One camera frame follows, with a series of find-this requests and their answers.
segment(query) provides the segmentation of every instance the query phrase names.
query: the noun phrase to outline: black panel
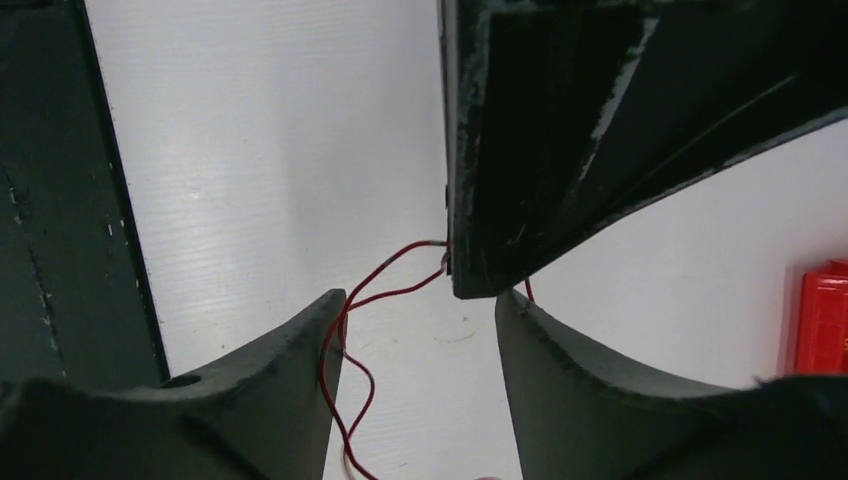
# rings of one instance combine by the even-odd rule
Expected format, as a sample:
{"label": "black panel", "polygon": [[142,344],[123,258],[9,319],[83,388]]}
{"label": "black panel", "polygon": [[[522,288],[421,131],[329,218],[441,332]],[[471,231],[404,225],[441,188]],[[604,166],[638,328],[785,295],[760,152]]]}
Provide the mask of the black panel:
{"label": "black panel", "polygon": [[3,5],[0,378],[158,384],[167,369],[84,13]]}
{"label": "black panel", "polygon": [[454,293],[496,295],[621,217],[844,118],[847,5],[446,4]]}

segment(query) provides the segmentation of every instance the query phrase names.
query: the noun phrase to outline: mounting hole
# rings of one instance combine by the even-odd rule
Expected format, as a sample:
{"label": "mounting hole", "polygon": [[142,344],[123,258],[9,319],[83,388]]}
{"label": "mounting hole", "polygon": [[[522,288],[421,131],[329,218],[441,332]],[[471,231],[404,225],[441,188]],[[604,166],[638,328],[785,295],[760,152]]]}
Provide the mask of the mounting hole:
{"label": "mounting hole", "polygon": [[200,381],[200,375],[180,375],[169,380],[165,380],[159,388],[180,388],[194,385]]}

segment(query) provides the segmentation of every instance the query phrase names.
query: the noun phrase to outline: scratched black paint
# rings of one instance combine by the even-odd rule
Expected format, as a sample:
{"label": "scratched black paint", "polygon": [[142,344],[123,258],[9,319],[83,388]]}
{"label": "scratched black paint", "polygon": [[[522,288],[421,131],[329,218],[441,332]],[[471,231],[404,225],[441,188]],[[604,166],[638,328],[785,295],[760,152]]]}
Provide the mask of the scratched black paint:
{"label": "scratched black paint", "polygon": [[167,378],[78,2],[0,9],[0,214],[0,379]]}
{"label": "scratched black paint", "polygon": [[848,475],[844,377],[725,390],[627,358],[515,292],[495,323],[527,480]]}
{"label": "scratched black paint", "polygon": [[460,298],[496,295],[618,219],[848,115],[844,1],[476,0],[443,14]]}

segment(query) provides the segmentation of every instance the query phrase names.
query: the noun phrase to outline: dark green panel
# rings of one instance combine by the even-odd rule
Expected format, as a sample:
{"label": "dark green panel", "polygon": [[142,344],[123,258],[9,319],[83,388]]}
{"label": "dark green panel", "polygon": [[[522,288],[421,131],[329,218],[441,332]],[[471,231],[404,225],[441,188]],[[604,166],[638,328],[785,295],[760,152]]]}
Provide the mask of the dark green panel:
{"label": "dark green panel", "polygon": [[[0,9],[0,154],[2,212],[15,217],[0,225],[20,244],[4,243],[0,257],[15,266],[0,277],[0,321],[46,317],[76,383],[159,383],[166,368],[126,185],[88,25],[73,2]],[[0,350],[23,338],[3,335]],[[35,356],[16,361],[55,374],[36,369]]]}

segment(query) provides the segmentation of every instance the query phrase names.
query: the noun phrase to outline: curved black mount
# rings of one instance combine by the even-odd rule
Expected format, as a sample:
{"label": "curved black mount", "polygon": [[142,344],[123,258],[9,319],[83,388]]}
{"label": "curved black mount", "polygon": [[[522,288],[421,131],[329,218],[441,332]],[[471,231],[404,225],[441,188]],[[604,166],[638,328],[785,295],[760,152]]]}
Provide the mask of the curved black mount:
{"label": "curved black mount", "polygon": [[[345,300],[332,290],[281,327],[160,388],[0,384],[3,478],[320,479],[330,413],[321,343]],[[341,356],[327,379],[335,396]]]}
{"label": "curved black mount", "polygon": [[627,358],[515,292],[495,316],[525,480],[848,478],[848,378],[727,391]]}

